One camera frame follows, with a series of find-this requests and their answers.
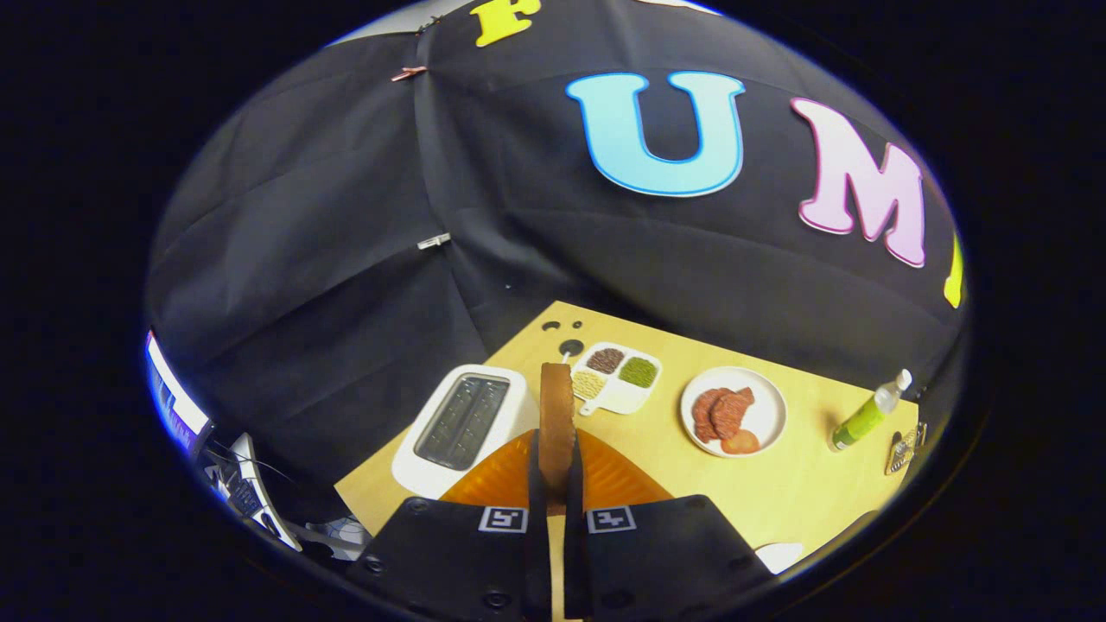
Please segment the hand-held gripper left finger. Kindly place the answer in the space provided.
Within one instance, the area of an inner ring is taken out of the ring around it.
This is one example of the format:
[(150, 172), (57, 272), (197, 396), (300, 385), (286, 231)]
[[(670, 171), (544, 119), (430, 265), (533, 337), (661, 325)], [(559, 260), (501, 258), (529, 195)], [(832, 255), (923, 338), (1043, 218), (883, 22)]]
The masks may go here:
[(531, 429), (442, 498), (405, 499), (347, 579), (390, 619), (549, 621), (545, 505)]

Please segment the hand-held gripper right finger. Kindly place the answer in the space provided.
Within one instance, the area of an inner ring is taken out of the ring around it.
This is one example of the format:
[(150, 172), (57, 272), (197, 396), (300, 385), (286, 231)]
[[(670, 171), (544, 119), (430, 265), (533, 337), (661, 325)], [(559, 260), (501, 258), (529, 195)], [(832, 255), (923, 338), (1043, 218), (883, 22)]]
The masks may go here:
[(607, 442), (576, 434), (564, 610), (585, 621), (721, 621), (774, 582), (714, 501), (677, 497)]

